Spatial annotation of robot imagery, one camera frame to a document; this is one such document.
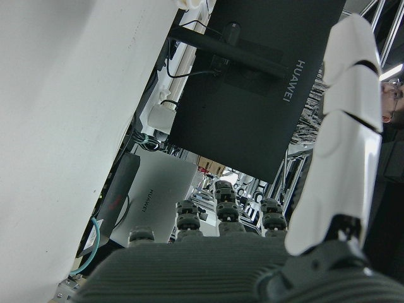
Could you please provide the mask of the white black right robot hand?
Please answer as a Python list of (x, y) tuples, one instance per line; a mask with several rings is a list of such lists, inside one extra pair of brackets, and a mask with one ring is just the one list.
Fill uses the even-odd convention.
[(264, 235), (222, 220), (218, 237), (179, 229), (172, 244), (144, 230), (108, 256), (73, 302), (402, 302), (403, 285), (363, 253), (381, 132), (381, 72), (369, 22), (334, 25), (324, 55), (324, 119), (289, 224), (261, 205)]

